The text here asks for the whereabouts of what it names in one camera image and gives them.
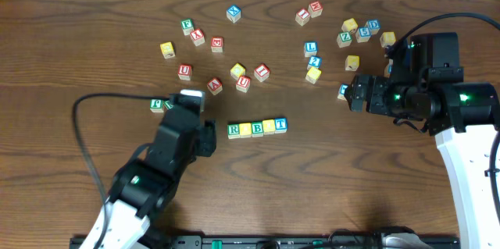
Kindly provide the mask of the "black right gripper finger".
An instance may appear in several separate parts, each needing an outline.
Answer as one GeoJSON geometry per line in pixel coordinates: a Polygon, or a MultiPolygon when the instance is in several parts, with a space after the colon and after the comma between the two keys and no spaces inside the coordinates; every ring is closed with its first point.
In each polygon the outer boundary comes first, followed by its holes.
{"type": "Polygon", "coordinates": [[[364,102],[366,101],[366,93],[347,93],[345,95],[348,102],[348,107],[351,112],[361,112],[363,110],[364,102]]]}
{"type": "Polygon", "coordinates": [[[345,91],[347,99],[365,99],[370,88],[371,75],[357,74],[345,91]]]}

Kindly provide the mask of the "green R block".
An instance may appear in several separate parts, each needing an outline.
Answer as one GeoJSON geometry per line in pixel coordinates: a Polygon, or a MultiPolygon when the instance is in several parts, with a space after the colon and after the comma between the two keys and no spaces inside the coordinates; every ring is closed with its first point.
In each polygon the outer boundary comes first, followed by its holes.
{"type": "Polygon", "coordinates": [[[229,139],[239,138],[241,136],[239,125],[238,124],[229,124],[227,126],[227,136],[229,139]]]}

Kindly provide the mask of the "yellow O block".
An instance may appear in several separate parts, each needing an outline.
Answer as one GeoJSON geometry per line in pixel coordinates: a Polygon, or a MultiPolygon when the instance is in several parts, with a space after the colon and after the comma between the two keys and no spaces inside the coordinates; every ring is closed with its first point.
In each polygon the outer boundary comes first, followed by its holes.
{"type": "Polygon", "coordinates": [[[240,123],[239,136],[240,138],[248,138],[252,136],[252,124],[251,123],[240,123]]]}

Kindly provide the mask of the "blue T block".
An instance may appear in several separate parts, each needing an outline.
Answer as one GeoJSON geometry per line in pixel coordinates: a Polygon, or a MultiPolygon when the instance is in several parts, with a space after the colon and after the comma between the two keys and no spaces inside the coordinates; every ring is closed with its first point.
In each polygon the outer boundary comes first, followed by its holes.
{"type": "Polygon", "coordinates": [[[275,123],[275,133],[286,133],[288,131],[288,121],[286,118],[276,118],[275,123]]]}

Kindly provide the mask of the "blue D block near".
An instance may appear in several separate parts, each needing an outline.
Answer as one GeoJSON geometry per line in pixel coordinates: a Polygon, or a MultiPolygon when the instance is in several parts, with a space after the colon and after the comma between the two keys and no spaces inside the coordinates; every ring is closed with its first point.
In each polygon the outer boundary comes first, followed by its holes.
{"type": "Polygon", "coordinates": [[[384,69],[384,76],[385,77],[389,77],[391,75],[391,71],[392,71],[392,66],[393,66],[393,60],[390,59],[388,61],[388,64],[386,65],[385,69],[384,69]]]}

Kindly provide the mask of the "blue d block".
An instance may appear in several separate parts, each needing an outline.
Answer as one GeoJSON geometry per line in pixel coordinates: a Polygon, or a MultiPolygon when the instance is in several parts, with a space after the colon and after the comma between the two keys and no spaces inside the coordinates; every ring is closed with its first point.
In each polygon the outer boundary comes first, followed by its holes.
{"type": "Polygon", "coordinates": [[[391,71],[392,71],[392,66],[393,66],[393,60],[390,59],[388,61],[388,64],[386,65],[385,69],[384,69],[384,76],[385,77],[389,77],[391,75],[391,71]]]}
{"type": "Polygon", "coordinates": [[[376,19],[367,20],[365,27],[367,27],[369,29],[371,35],[375,35],[380,30],[380,22],[379,22],[379,20],[376,20],[376,19]]]}

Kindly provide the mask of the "green Z block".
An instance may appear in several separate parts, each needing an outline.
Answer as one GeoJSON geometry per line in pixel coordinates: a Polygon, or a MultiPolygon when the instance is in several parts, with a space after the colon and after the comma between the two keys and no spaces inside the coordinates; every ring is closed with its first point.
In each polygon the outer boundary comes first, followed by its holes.
{"type": "Polygon", "coordinates": [[[339,48],[348,47],[352,43],[352,36],[349,32],[340,32],[337,36],[337,45],[339,48]]]}

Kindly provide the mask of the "red A block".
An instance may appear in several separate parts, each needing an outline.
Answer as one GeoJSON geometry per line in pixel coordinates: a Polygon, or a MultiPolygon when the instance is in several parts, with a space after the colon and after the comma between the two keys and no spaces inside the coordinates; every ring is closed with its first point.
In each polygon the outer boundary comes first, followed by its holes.
{"type": "Polygon", "coordinates": [[[218,78],[214,77],[207,83],[207,88],[210,93],[217,95],[223,90],[223,85],[218,78]]]}

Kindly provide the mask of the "green N block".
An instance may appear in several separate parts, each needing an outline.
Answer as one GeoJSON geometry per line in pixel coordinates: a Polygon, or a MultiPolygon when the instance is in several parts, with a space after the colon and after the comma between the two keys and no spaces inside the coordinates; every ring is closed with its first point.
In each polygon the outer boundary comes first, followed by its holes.
{"type": "Polygon", "coordinates": [[[173,107],[173,104],[171,101],[167,100],[163,102],[163,106],[166,110],[170,110],[173,107]]]}

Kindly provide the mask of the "blue D block far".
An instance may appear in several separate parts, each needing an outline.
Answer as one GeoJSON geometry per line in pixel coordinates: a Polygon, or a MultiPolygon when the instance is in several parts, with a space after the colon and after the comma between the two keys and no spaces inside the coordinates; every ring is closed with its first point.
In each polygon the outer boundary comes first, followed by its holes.
{"type": "Polygon", "coordinates": [[[376,19],[367,20],[365,27],[367,27],[369,29],[371,35],[375,35],[380,30],[380,22],[379,22],[379,20],[376,20],[376,19]]]}

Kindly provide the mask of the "yellow block by Z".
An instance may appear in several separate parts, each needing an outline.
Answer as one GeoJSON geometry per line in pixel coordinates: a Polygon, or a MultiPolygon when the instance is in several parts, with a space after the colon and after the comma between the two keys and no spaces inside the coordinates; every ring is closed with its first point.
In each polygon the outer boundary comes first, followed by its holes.
{"type": "Polygon", "coordinates": [[[354,34],[358,29],[358,24],[354,18],[347,19],[343,22],[341,29],[343,32],[349,32],[350,34],[354,34]]]}

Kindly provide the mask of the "red u block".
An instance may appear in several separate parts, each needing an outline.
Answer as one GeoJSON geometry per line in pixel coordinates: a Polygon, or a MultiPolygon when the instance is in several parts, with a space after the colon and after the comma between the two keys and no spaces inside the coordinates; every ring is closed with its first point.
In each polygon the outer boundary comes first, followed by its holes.
{"type": "Polygon", "coordinates": [[[177,75],[181,80],[191,80],[193,74],[193,67],[188,64],[180,64],[177,75]]]}
{"type": "Polygon", "coordinates": [[[235,87],[238,91],[247,93],[251,85],[251,79],[247,76],[240,76],[237,79],[235,87]]]}

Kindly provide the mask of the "yellow block far left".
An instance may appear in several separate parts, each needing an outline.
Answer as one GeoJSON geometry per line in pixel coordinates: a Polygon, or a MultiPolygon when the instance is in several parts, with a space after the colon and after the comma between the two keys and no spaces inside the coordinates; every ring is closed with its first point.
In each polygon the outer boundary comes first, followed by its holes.
{"type": "Polygon", "coordinates": [[[173,46],[171,41],[162,43],[159,45],[159,47],[160,47],[160,50],[162,52],[164,59],[170,59],[176,55],[175,50],[174,50],[174,46],[173,46]]]}

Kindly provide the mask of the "blue X block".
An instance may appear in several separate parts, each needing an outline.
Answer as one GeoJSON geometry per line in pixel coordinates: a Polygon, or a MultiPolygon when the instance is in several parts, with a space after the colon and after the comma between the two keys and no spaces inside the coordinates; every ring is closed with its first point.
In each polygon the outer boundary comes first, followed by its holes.
{"type": "Polygon", "coordinates": [[[227,9],[227,18],[232,22],[236,23],[241,18],[241,9],[232,5],[227,9]]]}

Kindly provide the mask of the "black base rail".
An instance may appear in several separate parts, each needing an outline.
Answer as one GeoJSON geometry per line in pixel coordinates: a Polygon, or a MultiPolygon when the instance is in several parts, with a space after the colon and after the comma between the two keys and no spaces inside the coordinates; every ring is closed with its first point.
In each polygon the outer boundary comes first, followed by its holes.
{"type": "Polygon", "coordinates": [[[187,249],[259,249],[259,248],[445,248],[459,249],[457,237],[418,237],[405,227],[391,228],[390,233],[381,231],[356,234],[347,229],[337,229],[330,236],[322,237],[168,237],[159,232],[146,233],[133,249],[137,248],[187,248],[187,249]]]}

